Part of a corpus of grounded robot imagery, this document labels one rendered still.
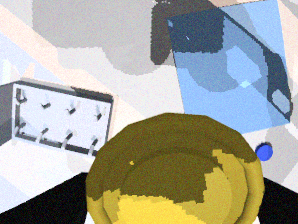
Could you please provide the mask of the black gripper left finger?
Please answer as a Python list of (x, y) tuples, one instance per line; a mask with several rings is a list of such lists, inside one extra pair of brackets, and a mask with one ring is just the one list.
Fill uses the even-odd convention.
[(31, 200), (0, 213), (0, 224), (85, 224), (88, 204), (85, 179), (89, 172), (45, 190)]

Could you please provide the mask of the yellow round plate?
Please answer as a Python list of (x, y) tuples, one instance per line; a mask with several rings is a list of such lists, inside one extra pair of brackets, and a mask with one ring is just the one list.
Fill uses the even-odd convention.
[(94, 224), (253, 224), (265, 194), (259, 160), (212, 116), (158, 113), (98, 149), (88, 212)]

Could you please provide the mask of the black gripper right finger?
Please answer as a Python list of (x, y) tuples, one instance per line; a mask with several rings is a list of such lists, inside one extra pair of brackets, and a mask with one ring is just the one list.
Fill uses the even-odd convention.
[(263, 177), (265, 194), (257, 214), (259, 224), (298, 224), (298, 193)]

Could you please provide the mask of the light blue square mat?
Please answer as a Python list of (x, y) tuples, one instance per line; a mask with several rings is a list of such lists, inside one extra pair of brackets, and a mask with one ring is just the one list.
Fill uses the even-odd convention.
[(186, 113), (243, 133), (291, 124), (277, 0), (166, 18)]

